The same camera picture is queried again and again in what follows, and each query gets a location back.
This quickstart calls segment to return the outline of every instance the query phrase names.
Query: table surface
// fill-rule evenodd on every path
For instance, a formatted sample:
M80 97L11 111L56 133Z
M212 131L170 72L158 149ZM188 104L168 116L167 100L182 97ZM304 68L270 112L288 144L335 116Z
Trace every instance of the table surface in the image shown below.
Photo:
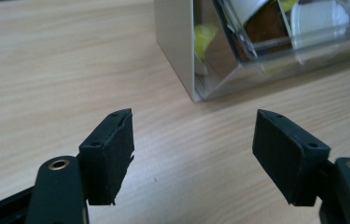
M93 224L319 223L320 201L289 206L254 158L259 108L327 143L331 161L350 157L350 66L193 103L152 0L0 2L0 200L128 107L135 159L117 205L89 208Z

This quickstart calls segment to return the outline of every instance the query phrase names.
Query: light wood tabletop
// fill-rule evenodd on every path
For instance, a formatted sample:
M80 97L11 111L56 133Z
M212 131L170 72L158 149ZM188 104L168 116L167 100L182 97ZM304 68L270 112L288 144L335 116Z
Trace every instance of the light wood tabletop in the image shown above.
M0 2L0 200L78 153L106 115L133 110L135 159L98 223L319 223L252 154L257 109L350 157L350 66L193 103L156 42L152 0Z

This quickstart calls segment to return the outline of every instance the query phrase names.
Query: transparent container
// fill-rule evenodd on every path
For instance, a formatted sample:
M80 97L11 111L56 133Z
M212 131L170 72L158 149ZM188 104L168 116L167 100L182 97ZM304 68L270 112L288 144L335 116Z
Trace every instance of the transparent container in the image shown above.
M350 0L194 0L203 99L350 63Z

